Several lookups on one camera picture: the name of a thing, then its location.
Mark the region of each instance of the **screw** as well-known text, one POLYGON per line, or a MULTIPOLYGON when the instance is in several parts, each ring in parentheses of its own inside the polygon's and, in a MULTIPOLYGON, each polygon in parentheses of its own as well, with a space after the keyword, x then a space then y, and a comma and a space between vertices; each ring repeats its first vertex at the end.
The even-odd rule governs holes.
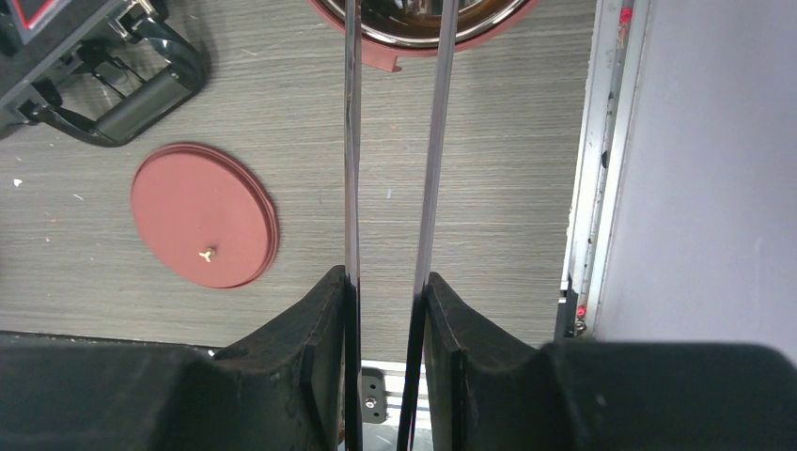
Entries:
POLYGON ((215 249, 213 249, 212 247, 209 247, 209 248, 205 249, 205 252, 200 252, 199 256, 202 257, 202 258, 205 258, 205 261, 210 263, 211 262, 211 257, 213 257, 215 254, 216 254, 215 249))

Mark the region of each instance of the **gray wood-grain floor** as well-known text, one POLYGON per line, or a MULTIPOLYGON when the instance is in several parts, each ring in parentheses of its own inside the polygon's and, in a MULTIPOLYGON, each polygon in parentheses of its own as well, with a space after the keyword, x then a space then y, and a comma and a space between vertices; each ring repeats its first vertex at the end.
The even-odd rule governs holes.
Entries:
MULTIPOLYGON (((454 63, 433 269, 531 344, 554 329, 594 10, 543 0, 454 63)), ((125 148, 44 126, 0 142, 0 329, 225 345, 343 263, 342 35, 301 1, 185 1, 172 16, 214 59, 193 101, 125 148), (249 287, 192 286, 136 235, 133 172, 183 140, 238 157, 276 202, 279 254, 249 287)), ((406 352, 434 59, 400 65, 364 70, 360 166, 363 353, 392 361, 406 352)), ((71 101, 107 106, 96 87, 71 101)))

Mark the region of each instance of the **round red lid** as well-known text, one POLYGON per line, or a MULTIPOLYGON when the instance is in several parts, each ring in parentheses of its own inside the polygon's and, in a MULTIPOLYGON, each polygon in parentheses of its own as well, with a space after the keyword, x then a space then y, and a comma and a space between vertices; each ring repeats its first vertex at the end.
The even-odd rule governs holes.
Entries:
POLYGON ((279 232, 269 196, 219 150, 187 143, 156 150, 133 178, 131 208, 152 254, 197 285, 246 285, 276 257, 279 232))

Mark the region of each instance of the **red pot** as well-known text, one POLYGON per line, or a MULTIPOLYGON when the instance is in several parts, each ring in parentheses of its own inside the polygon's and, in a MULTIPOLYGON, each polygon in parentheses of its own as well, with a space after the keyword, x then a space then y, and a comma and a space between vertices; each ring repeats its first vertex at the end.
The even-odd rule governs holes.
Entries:
MULTIPOLYGON (((324 4, 323 0, 309 0, 312 6, 321 17, 334 28, 343 33, 344 23, 343 20, 336 15, 329 7, 324 4)), ((499 23, 486 29, 483 33, 474 35, 469 39, 464 39, 457 42, 455 47, 456 51, 462 51, 476 47, 477 45, 490 40, 501 33, 507 31, 510 27, 516 24, 520 19, 525 17, 532 8, 534 8, 539 0, 526 0, 522 5, 512 10, 506 18, 503 18, 499 23)), ((370 38, 366 33, 363 33, 363 63, 381 70, 388 72, 398 72, 401 70, 397 66, 399 56, 409 57, 427 57, 437 55, 436 48, 407 48, 398 45, 390 45, 382 43, 370 38)))

